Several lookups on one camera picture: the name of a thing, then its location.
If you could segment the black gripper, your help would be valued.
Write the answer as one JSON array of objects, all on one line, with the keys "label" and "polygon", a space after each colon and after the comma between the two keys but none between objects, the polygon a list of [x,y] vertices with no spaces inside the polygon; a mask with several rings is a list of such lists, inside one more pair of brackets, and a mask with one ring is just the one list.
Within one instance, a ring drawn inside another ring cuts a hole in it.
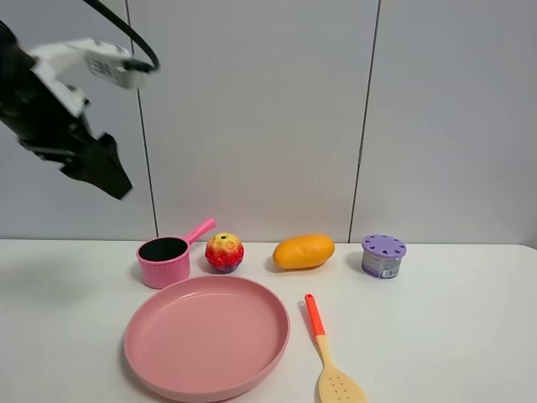
[{"label": "black gripper", "polygon": [[34,74],[36,60],[23,50],[1,51],[1,122],[18,142],[60,171],[122,200],[133,185],[109,133],[91,136],[85,117],[72,115]]}]

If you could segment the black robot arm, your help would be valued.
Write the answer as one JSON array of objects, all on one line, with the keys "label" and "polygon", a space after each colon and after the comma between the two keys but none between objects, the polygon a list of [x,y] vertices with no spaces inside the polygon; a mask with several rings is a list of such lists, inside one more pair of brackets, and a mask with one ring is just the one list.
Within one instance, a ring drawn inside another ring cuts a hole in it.
[{"label": "black robot arm", "polygon": [[109,133],[94,138],[86,119],[83,91],[58,79],[82,59],[81,50],[53,44],[49,53],[30,54],[13,31],[1,25],[1,122],[27,151],[61,165],[60,171],[118,200],[132,189]]}]

